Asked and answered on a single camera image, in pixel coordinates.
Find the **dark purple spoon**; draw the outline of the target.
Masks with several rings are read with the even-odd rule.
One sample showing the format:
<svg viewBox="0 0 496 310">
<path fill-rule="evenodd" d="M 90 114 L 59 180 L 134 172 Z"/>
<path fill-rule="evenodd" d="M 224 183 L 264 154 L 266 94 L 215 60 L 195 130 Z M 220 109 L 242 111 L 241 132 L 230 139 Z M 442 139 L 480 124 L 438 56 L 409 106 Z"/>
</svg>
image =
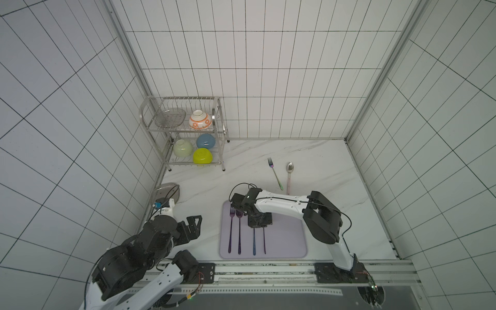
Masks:
<svg viewBox="0 0 496 310">
<path fill-rule="evenodd" d="M 243 217 L 243 212 L 236 210 L 235 211 L 236 217 L 238 218 L 238 254 L 241 255 L 242 253 L 242 238 L 241 238 L 241 232 L 242 232 L 242 217 Z"/>
</svg>

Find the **dark purple fork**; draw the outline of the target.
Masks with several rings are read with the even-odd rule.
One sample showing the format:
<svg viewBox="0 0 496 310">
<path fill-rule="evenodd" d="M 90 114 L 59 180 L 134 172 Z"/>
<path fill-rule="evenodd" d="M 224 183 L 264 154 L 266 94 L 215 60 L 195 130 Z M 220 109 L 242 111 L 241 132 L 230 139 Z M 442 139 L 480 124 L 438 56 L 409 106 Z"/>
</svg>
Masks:
<svg viewBox="0 0 496 310">
<path fill-rule="evenodd" d="M 230 208 L 229 212 L 231 222 L 230 222 L 230 230 L 229 230 L 229 245 L 228 245 L 228 253 L 232 251 L 232 229 L 233 229 L 233 219 L 235 217 L 235 209 L 233 207 Z"/>
</svg>

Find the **blue fork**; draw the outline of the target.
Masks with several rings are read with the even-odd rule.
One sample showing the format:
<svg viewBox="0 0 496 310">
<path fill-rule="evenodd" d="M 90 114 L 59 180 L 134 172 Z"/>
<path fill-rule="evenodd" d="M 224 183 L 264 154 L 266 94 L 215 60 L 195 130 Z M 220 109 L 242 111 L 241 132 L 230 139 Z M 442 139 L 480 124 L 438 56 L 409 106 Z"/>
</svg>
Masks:
<svg viewBox="0 0 496 310">
<path fill-rule="evenodd" d="M 257 255 L 257 237 L 256 237 L 256 229 L 253 228 L 253 256 Z"/>
</svg>

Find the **rainbow fork green handle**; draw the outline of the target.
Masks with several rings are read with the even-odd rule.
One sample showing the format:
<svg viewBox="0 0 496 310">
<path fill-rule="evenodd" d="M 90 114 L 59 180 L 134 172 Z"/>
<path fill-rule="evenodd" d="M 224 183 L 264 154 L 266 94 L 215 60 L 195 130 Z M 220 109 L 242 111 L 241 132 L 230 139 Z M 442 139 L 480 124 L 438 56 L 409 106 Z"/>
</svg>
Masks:
<svg viewBox="0 0 496 310">
<path fill-rule="evenodd" d="M 282 182 L 280 181 L 279 177 L 276 174 L 276 170 L 275 170 L 275 166 L 274 166 L 274 163 L 273 163 L 272 158 L 268 158 L 267 161 L 268 161 L 269 167 L 271 168 L 272 172 L 275 175 L 275 178 L 277 180 L 277 183 L 278 183 L 278 186 L 279 186 L 280 190 L 283 191 L 284 190 L 284 187 L 283 187 Z"/>
</svg>

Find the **silver spoon pink handle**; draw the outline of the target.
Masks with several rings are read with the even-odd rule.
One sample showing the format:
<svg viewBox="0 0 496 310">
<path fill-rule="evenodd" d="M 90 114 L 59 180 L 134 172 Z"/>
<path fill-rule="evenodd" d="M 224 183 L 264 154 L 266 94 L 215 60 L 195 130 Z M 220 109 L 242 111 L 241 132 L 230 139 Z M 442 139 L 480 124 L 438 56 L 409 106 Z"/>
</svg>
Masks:
<svg viewBox="0 0 496 310">
<path fill-rule="evenodd" d="M 287 177 L 287 190 L 286 190 L 286 194 L 287 195 L 290 195 L 291 193 L 291 175 L 294 171 L 294 164 L 293 162 L 289 162 L 287 165 L 286 165 L 286 171 L 287 171 L 287 174 L 288 174 L 288 177 Z"/>
</svg>

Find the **purple magenta spoon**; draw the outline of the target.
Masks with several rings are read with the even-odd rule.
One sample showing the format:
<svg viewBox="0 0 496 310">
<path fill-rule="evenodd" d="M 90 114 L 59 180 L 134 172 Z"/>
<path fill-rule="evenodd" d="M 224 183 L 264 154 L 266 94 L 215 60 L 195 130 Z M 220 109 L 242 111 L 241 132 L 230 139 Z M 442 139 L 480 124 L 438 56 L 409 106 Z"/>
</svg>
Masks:
<svg viewBox="0 0 496 310">
<path fill-rule="evenodd" d="M 266 248 L 266 229 L 265 227 L 262 228 L 262 236 L 263 236 L 263 253 L 267 254 L 267 248 Z"/>
</svg>

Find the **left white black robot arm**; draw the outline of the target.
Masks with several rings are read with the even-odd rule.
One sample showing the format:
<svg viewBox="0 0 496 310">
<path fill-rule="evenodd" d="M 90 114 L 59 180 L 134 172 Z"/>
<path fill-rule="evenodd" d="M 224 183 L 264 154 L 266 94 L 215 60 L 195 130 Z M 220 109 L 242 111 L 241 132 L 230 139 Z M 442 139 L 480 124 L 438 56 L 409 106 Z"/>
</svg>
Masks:
<svg viewBox="0 0 496 310">
<path fill-rule="evenodd" d="M 200 263 L 188 250 L 182 250 L 146 286 L 122 299 L 174 247 L 196 240 L 201 223 L 201 216 L 177 222 L 167 215 L 146 222 L 139 234 L 107 250 L 95 263 L 81 309 L 171 309 L 197 295 L 203 285 L 214 282 L 216 266 Z"/>
</svg>

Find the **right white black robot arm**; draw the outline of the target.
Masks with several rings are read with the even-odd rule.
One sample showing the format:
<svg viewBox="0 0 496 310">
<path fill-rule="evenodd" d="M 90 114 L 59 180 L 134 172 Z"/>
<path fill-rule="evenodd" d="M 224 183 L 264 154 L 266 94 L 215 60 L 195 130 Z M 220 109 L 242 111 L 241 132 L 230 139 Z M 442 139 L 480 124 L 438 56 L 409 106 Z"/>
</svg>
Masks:
<svg viewBox="0 0 496 310">
<path fill-rule="evenodd" d="M 233 194 L 229 201 L 234 210 L 248 216 L 248 224 L 252 228 L 268 226 L 273 214 L 302 220 L 312 237 L 327 245 L 332 257 L 331 263 L 315 264 L 317 282 L 375 287 L 364 264 L 358 261 L 356 254 L 350 253 L 342 239 L 343 213 L 322 193 L 313 191 L 308 196 L 290 196 L 253 187 L 246 195 Z"/>
</svg>

